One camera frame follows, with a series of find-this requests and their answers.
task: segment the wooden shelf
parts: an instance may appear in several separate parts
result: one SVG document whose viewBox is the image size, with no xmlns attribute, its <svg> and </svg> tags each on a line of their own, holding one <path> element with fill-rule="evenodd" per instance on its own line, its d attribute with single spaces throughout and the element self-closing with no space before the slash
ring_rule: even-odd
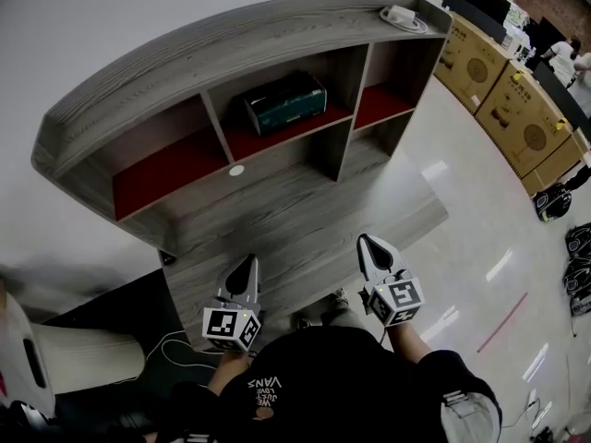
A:
<svg viewBox="0 0 591 443">
<path fill-rule="evenodd" d="M 228 165 L 212 127 L 193 133 L 113 177 L 117 221 Z"/>
<path fill-rule="evenodd" d="M 378 18 L 381 7 L 396 1 L 423 15 L 428 24 L 427 33 L 417 35 L 399 30 Z M 286 58 L 310 54 L 311 49 L 326 44 L 329 39 L 337 41 L 332 46 L 354 46 L 384 39 L 445 40 L 450 17 L 440 9 L 431 11 L 431 7 L 418 0 L 273 1 L 248 11 L 231 10 L 218 17 L 218 23 L 227 30 L 221 40 L 219 29 L 207 19 L 187 25 L 182 31 L 171 31 L 147 43 L 145 57 L 134 52 L 126 54 L 110 70 L 97 73 L 88 86 L 91 89 L 80 86 L 59 103 L 62 112 L 55 114 L 55 118 L 64 120 L 59 130 L 63 143 L 54 175 L 63 175 L 97 150 L 103 139 L 121 132 L 121 126 L 133 123 L 139 114 L 148 117 L 161 111 L 157 102 L 177 98 L 179 88 L 186 91 L 210 85 L 216 78 L 235 78 L 246 67 L 272 66 Z M 278 32 L 276 27 L 283 22 L 285 29 Z M 212 47 L 204 49 L 201 42 L 211 43 Z M 207 57 L 199 55 L 201 51 L 206 51 Z M 174 74 L 169 74 L 168 69 L 164 70 L 165 65 L 178 66 Z M 111 104 L 109 110 L 104 106 L 107 103 Z M 44 123 L 50 125 L 47 121 L 50 119 L 53 117 L 47 117 Z"/>
<path fill-rule="evenodd" d="M 352 117 L 351 112 L 328 101 L 326 111 L 323 114 L 294 123 L 267 137 L 260 137 L 257 129 L 246 117 L 238 121 L 222 122 L 222 130 L 234 159 L 239 161 L 273 146 L 280 145 L 289 139 L 300 138 Z"/>
<path fill-rule="evenodd" d="M 365 87 L 355 120 L 355 129 L 363 129 L 415 110 L 410 103 L 393 94 L 387 84 Z"/>
</svg>

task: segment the shelf compartment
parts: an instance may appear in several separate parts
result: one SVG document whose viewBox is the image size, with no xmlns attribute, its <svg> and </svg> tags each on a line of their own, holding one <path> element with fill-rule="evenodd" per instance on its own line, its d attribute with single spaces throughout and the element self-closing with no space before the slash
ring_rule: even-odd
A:
<svg viewBox="0 0 591 443">
<path fill-rule="evenodd" d="M 399 114 L 393 118 L 368 126 L 367 129 L 354 130 L 351 140 L 355 141 L 360 138 L 370 139 L 375 144 L 376 148 L 381 150 L 388 156 L 392 156 L 396 151 L 396 147 L 402 138 L 413 111 Z"/>
<path fill-rule="evenodd" d="M 388 84 L 365 87 L 355 120 L 355 129 L 363 129 L 415 110 L 415 107 L 393 93 Z"/>
<path fill-rule="evenodd" d="M 182 138 L 113 177 L 115 219 L 128 218 L 227 165 L 211 126 Z"/>
<path fill-rule="evenodd" d="M 246 74 L 210 89 L 213 110 L 220 120 L 235 161 L 352 119 L 368 47 L 362 44 L 311 54 Z M 247 115 L 242 94 L 296 71 L 308 72 L 326 89 L 325 113 L 296 122 L 267 137 L 260 137 Z"/>
<path fill-rule="evenodd" d="M 203 128 L 211 126 L 199 95 L 186 99 L 128 129 L 92 154 L 111 177 Z"/>
<path fill-rule="evenodd" d="M 298 139 L 323 128 L 336 125 L 353 117 L 353 113 L 327 101 L 326 111 L 307 120 L 303 120 L 267 137 L 260 137 L 250 120 L 240 120 L 222 123 L 230 151 L 236 161 L 245 159 L 253 154 L 278 146 L 290 139 Z"/>
</svg>

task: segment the sneaker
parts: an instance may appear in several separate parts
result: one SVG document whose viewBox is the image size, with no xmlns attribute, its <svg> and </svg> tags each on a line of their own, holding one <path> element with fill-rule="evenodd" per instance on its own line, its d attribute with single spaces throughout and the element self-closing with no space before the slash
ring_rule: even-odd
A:
<svg viewBox="0 0 591 443">
<path fill-rule="evenodd" d="M 306 329 L 311 326 L 312 323 L 299 312 L 294 313 L 290 318 L 290 328 L 293 331 L 298 331 L 299 329 Z"/>
<path fill-rule="evenodd" d="M 326 296 L 331 306 L 335 305 L 347 305 L 349 306 L 349 301 L 347 299 L 347 292 L 341 287 L 338 291 L 330 293 Z"/>
</svg>

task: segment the person in white shirt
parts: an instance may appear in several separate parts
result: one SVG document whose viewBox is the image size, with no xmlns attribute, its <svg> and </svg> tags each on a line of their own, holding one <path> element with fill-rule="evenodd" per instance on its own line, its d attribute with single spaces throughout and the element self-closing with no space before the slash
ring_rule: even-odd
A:
<svg viewBox="0 0 591 443">
<path fill-rule="evenodd" d="M 581 41 L 572 36 L 568 41 L 559 41 L 552 45 L 542 57 L 549 58 L 549 64 L 554 69 L 554 75 L 567 87 L 574 76 L 574 61 L 581 50 Z"/>
<path fill-rule="evenodd" d="M 569 92 L 585 116 L 591 117 L 591 53 L 578 57 L 574 61 L 574 70 L 579 71 L 579 75 L 569 88 Z"/>
</svg>

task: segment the glossy tile floor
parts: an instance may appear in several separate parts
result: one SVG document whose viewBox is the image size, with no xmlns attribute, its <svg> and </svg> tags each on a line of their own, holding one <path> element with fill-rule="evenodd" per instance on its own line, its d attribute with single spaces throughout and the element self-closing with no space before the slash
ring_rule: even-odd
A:
<svg viewBox="0 0 591 443">
<path fill-rule="evenodd" d="M 457 351 L 490 384 L 503 425 L 514 423 L 536 389 L 542 408 L 551 402 L 537 430 L 560 429 L 582 408 L 591 382 L 591 316 L 574 321 L 574 338 L 561 285 L 563 238 L 591 222 L 591 183 L 573 194 L 565 217 L 544 224 L 480 125 L 435 78 L 411 123 L 401 149 L 450 214 L 403 252 L 428 301 L 414 325 L 431 347 Z M 380 337 L 378 320 L 362 313 L 361 283 L 348 291 L 351 305 Z M 536 409 L 503 430 L 501 441 L 528 441 Z"/>
</svg>

